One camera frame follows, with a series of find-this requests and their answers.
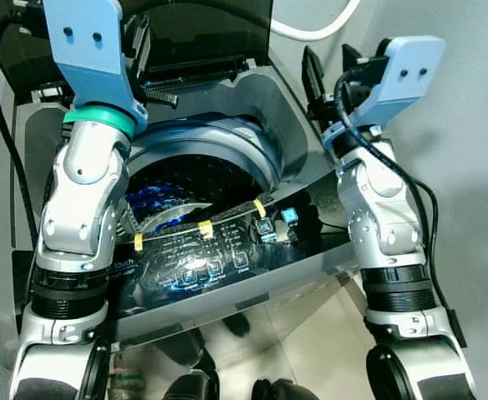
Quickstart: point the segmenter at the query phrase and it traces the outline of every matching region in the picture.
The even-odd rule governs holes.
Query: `yellow tape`
[[[134,250],[136,252],[143,251],[143,233],[136,233],[134,235]]]
[[[254,203],[254,206],[257,207],[257,210],[259,210],[260,217],[264,218],[266,216],[266,209],[264,208],[264,206],[262,205],[260,200],[258,200],[258,198],[256,198],[255,200],[253,200],[253,203]]]
[[[211,239],[214,237],[214,227],[209,219],[199,222],[197,225],[199,227],[199,231],[205,239]]]

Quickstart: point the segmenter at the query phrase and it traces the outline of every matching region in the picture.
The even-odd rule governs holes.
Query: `black ribbed joint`
[[[406,313],[436,307],[423,265],[363,269],[361,275],[370,310]]]
[[[104,305],[108,272],[54,272],[37,267],[33,311],[44,318],[75,319],[97,312]]]

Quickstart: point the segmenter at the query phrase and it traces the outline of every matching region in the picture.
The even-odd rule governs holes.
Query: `washing machine body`
[[[316,288],[330,292],[336,286],[327,283],[356,271],[347,234],[321,234],[324,213],[340,223],[345,218],[332,160],[307,118],[299,85],[269,50],[272,4],[222,3],[231,7],[171,2],[145,14],[150,51],[142,73],[134,76],[141,88],[177,95],[179,105],[149,103],[148,129],[132,142],[108,296],[113,340],[122,348],[263,303],[293,304]],[[22,67],[37,65],[26,64]],[[3,60],[13,83],[19,68]],[[41,69],[45,82],[33,82],[31,75],[13,84],[13,136],[37,220],[53,157],[68,134],[62,120],[71,102],[67,85],[47,74],[49,68]],[[32,254],[9,165],[0,144],[0,361],[5,367],[13,365],[18,348]],[[140,251],[133,230],[143,233]],[[326,297],[307,301],[312,303],[307,311]],[[307,317],[290,314],[285,327]]]

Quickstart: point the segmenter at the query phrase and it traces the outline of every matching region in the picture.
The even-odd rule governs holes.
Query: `tiled floor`
[[[318,306],[302,323],[287,325],[287,314],[301,314],[303,308],[308,312],[311,303]],[[251,330],[245,337],[235,337],[221,322],[202,327],[206,348],[218,367],[221,400],[249,400],[258,378],[292,379],[323,400],[371,399],[365,355],[373,339],[355,303],[337,285],[321,288],[290,307],[270,304],[248,310]],[[187,372],[154,346],[131,349],[123,357],[142,371],[149,400],[160,399],[171,382]]]

